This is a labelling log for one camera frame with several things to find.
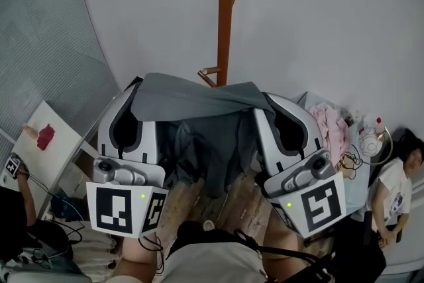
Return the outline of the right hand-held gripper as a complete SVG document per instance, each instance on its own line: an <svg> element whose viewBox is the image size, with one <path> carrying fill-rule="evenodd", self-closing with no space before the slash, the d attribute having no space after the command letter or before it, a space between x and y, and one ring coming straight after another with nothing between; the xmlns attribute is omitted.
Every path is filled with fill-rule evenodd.
<svg viewBox="0 0 424 283"><path fill-rule="evenodd" d="M256 183L286 227L308 238L346 215L343 175L308 111L279 95L264 97L270 110L254 110L261 168Z"/></svg>

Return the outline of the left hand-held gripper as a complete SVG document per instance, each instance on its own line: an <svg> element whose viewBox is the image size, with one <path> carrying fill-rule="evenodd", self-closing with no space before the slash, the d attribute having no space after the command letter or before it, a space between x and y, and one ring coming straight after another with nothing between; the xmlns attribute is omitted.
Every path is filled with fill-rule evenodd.
<svg viewBox="0 0 424 283"><path fill-rule="evenodd" d="M97 131L98 156L87 183L94 230L139 239L156 232L169 191L161 167L157 124L134 114L136 82L103 114Z"/></svg>

